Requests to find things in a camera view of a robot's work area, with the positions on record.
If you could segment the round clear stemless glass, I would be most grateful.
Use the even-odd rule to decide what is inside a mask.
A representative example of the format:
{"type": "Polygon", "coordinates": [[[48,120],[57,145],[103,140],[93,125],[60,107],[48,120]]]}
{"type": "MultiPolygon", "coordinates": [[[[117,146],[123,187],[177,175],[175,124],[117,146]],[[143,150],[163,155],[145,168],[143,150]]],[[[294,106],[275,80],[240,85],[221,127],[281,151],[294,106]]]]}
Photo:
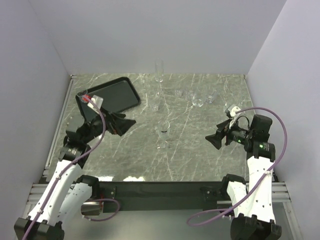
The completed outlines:
{"type": "Polygon", "coordinates": [[[202,94],[194,94],[192,98],[192,104],[194,107],[202,107],[204,105],[204,97],[202,94]]]}

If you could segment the clear stemmed wine glass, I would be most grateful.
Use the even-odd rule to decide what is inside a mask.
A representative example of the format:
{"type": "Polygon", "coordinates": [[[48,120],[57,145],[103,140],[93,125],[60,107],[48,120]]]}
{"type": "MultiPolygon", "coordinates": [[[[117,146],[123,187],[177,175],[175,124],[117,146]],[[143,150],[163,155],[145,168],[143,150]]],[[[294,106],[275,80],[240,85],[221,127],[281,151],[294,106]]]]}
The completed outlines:
{"type": "Polygon", "coordinates": [[[163,119],[158,122],[158,125],[156,128],[158,137],[159,137],[159,140],[156,143],[158,150],[164,151],[168,148],[169,146],[168,137],[170,134],[170,127],[171,125],[167,120],[163,119]]]}

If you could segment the small clear tumbler glass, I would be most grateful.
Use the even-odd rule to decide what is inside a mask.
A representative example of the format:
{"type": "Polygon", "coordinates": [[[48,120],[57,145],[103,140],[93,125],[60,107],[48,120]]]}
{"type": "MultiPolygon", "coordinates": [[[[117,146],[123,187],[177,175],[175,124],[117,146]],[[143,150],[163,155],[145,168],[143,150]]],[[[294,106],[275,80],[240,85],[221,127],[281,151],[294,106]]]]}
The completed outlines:
{"type": "Polygon", "coordinates": [[[85,104],[87,104],[89,102],[89,99],[91,98],[88,95],[87,89],[80,90],[79,92],[76,93],[76,96],[82,103],[85,103],[85,104]]]}

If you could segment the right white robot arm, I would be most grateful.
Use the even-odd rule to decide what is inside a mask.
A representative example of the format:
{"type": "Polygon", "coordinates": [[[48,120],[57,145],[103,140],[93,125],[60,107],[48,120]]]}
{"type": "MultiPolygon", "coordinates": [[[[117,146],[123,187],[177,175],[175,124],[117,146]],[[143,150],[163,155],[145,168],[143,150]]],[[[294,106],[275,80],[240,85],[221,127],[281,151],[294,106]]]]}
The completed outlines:
{"type": "Polygon", "coordinates": [[[220,194],[231,200],[234,218],[230,237],[233,240],[278,240],[282,227],[276,223],[272,202],[272,181],[276,148],[269,143],[272,119],[256,114],[248,129],[239,126],[238,117],[231,116],[217,125],[215,134],[206,136],[216,149],[235,142],[243,145],[249,170],[249,182],[243,177],[227,174],[222,180],[220,194]]]}

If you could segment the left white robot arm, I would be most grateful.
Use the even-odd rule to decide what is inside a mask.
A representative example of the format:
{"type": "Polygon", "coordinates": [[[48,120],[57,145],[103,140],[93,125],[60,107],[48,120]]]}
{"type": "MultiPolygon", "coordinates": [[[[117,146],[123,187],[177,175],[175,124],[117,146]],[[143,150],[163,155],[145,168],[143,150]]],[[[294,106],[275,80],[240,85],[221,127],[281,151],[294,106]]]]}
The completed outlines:
{"type": "Polygon", "coordinates": [[[125,114],[102,110],[91,121],[75,116],[65,130],[54,174],[34,208],[26,218],[18,218],[14,231],[19,240],[62,240],[66,224],[86,202],[96,202],[101,210],[103,198],[97,177],[81,172],[95,149],[89,142],[103,138],[106,132],[124,135],[134,124],[125,114]]]}

